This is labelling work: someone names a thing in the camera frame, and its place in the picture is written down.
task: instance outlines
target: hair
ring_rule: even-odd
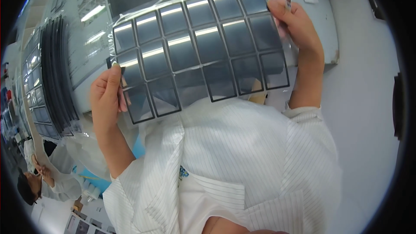
[[[22,170],[19,169],[19,178],[18,178],[18,192],[20,196],[23,198],[23,200],[30,206],[33,205],[33,203],[36,201],[36,196],[32,192],[32,189],[30,188],[28,179],[23,174]]]

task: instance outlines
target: person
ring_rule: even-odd
[[[202,99],[139,124],[136,159],[117,127],[121,69],[91,85],[94,130],[112,183],[104,205],[117,233],[324,233],[340,203],[341,169],[320,102],[324,51],[304,9],[268,8],[299,48],[288,107]]]
[[[57,146],[44,142],[45,153],[55,168],[64,174],[70,174],[74,160],[69,156],[65,146]],[[24,159],[28,171],[20,168],[18,176],[18,192],[23,200],[30,206],[42,197],[65,202],[77,200],[81,196],[81,185],[75,178],[56,180],[51,176],[51,171],[45,166],[39,165],[34,153],[33,140],[24,142]]]

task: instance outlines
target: stack of glass panels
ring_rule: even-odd
[[[289,86],[266,0],[182,0],[117,24],[113,34],[133,124],[208,96]]]

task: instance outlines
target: white lab coat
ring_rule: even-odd
[[[340,203],[341,169],[321,111],[202,99],[140,127],[145,156],[104,192],[119,234],[180,233],[179,168],[250,231],[324,233]]]
[[[34,165],[32,161],[34,154],[33,140],[27,140],[24,143],[24,159],[28,164],[28,171],[33,173]],[[70,175],[74,160],[70,157],[65,146],[58,145],[53,153],[49,156],[49,161],[55,166],[60,174]],[[44,180],[42,180],[42,197],[51,198],[57,201],[65,202],[66,200],[77,200],[81,196],[80,183],[74,177],[56,177],[54,178],[55,186],[51,188]]]

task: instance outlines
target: white wall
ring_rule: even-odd
[[[340,62],[324,75],[322,113],[339,150],[343,199],[328,233],[360,233],[382,201],[396,164],[392,94],[396,49],[368,0],[330,0]]]
[[[31,218],[41,233],[63,234],[71,214],[74,201],[55,201],[42,198],[34,205]]]

